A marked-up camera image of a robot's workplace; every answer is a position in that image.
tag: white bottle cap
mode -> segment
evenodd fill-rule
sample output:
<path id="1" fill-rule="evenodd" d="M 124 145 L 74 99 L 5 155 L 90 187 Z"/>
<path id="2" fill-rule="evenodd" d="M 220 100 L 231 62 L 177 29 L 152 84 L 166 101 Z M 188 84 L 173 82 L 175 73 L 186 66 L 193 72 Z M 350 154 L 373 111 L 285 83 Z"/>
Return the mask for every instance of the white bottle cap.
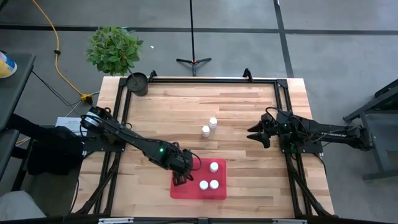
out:
<path id="1" fill-rule="evenodd" d="M 206 189 L 209 187 L 209 184 L 207 183 L 207 181 L 203 180 L 203 181 L 201 181 L 201 182 L 199 183 L 199 187 L 200 187 L 202 190 L 206 190 Z"/>
<path id="2" fill-rule="evenodd" d="M 217 180 L 210 181 L 210 188 L 211 189 L 217 189 L 218 188 L 218 181 Z"/>
<path id="3" fill-rule="evenodd" d="M 202 127 L 202 129 L 201 129 L 201 135 L 202 135 L 203 137 L 208 137 L 208 136 L 210 135 L 210 128 L 209 128 L 209 126 L 204 126 L 204 127 Z"/>
<path id="4" fill-rule="evenodd" d="M 218 170 L 218 163 L 212 162 L 212 163 L 210 164 L 210 171 L 211 171 L 211 172 L 216 172 L 217 170 Z"/>
<path id="5" fill-rule="evenodd" d="M 209 127 L 211 129 L 214 129 L 216 128 L 216 126 L 217 126 L 217 118 L 210 118 Z"/>

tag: microphone stand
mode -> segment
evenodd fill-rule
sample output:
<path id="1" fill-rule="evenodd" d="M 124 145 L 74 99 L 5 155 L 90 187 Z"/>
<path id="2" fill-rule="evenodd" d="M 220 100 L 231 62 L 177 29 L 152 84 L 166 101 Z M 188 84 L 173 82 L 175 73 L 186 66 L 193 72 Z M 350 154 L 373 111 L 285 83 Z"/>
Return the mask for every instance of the microphone stand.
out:
<path id="1" fill-rule="evenodd" d="M 190 64 L 192 66 L 192 76 L 195 77 L 197 75 L 197 65 L 201 62 L 209 62 L 209 61 L 211 61 L 211 58 L 195 60 L 195 42 L 193 40 L 192 0 L 189 0 L 189 6 L 190 6 L 190 12 L 191 12 L 192 61 L 185 60 L 185 59 L 179 59 L 179 58 L 177 58 L 176 61 Z"/>

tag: potted plant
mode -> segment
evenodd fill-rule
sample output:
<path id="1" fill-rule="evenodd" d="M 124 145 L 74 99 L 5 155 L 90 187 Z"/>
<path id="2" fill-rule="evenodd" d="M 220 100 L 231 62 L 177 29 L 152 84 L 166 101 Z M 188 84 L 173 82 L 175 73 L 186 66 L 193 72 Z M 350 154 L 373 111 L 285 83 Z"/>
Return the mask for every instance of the potted plant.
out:
<path id="1" fill-rule="evenodd" d="M 124 76 L 128 72 L 127 87 L 137 96 L 144 96 L 148 92 L 148 78 L 143 73 L 132 73 L 130 70 L 139 61 L 143 42 L 131 36 L 126 29 L 103 27 L 90 38 L 87 61 L 96 65 L 99 72 L 112 76 Z"/>

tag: gray concrete floor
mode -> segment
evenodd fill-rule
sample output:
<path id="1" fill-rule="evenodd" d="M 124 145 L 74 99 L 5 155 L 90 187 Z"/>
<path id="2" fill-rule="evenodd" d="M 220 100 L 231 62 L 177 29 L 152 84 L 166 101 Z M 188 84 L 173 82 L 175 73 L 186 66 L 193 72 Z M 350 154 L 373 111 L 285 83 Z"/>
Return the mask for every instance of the gray concrete floor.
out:
<path id="1" fill-rule="evenodd" d="M 189 3 L 185 0 L 70 0 L 38 1 L 56 25 L 189 27 Z M 193 0 L 196 27 L 277 28 L 272 0 Z M 397 30 L 398 2 L 394 0 L 280 0 L 286 29 Z M 27 0 L 13 0 L 0 12 L 0 23 L 47 25 Z M 85 93 L 99 91 L 104 74 L 85 61 L 84 51 L 92 32 L 58 32 L 61 41 L 60 69 Z M 191 58 L 190 34 L 138 32 L 144 40 L 142 60 L 136 71 L 162 76 L 190 76 L 190 69 L 175 58 Z M 197 33 L 197 58 L 213 61 L 198 76 L 240 77 L 248 67 L 255 77 L 286 77 L 278 34 Z M 288 35 L 294 75 L 304 78 L 313 118 L 321 123 L 344 124 L 341 119 L 372 94 L 397 78 L 398 36 Z M 36 54 L 34 70 L 70 102 L 78 95 L 54 70 L 55 37 L 49 31 L 2 30 L 2 50 Z M 79 106 L 84 113 L 87 106 Z M 36 77 L 31 76 L 17 113 L 39 124 L 53 124 L 69 108 Z M 375 172 L 371 153 L 341 144 L 325 148 L 333 206 L 345 218 L 398 223 L 398 179 L 362 181 Z M 17 161 L 11 161 L 0 192 L 11 188 Z M 44 212 L 68 210 L 77 172 L 64 178 L 41 175 L 26 184 Z M 68 192 L 67 196 L 57 196 Z"/>

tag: wooden table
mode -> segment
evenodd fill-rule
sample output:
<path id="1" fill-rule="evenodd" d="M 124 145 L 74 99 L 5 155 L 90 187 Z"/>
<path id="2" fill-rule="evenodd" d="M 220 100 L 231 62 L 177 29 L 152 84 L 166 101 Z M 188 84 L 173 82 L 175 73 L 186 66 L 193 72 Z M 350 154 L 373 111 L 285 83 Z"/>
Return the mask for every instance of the wooden table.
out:
<path id="1" fill-rule="evenodd" d="M 118 77 L 104 77 L 98 106 L 114 107 L 118 83 Z M 303 79 L 291 78 L 288 84 L 294 113 L 312 118 Z M 285 157 L 277 137 L 272 137 L 268 149 L 246 138 L 247 128 L 260 120 L 265 108 L 275 106 L 272 85 L 151 83 L 148 95 L 133 95 L 129 106 L 127 121 L 140 135 L 178 141 L 181 148 L 191 149 L 200 157 L 226 159 L 227 199 L 172 199 L 171 171 L 155 166 L 141 151 L 128 146 L 121 157 L 112 216 L 294 217 Z M 213 116 L 218 119 L 217 128 L 208 139 L 202 138 L 201 127 Z M 103 152 L 96 152 L 83 162 L 74 210 L 78 210 L 97 187 L 103 156 Z M 326 210 L 333 213 L 321 162 L 314 155 L 303 154 L 303 164 L 309 189 Z M 300 190 L 298 194 L 304 211 Z"/>

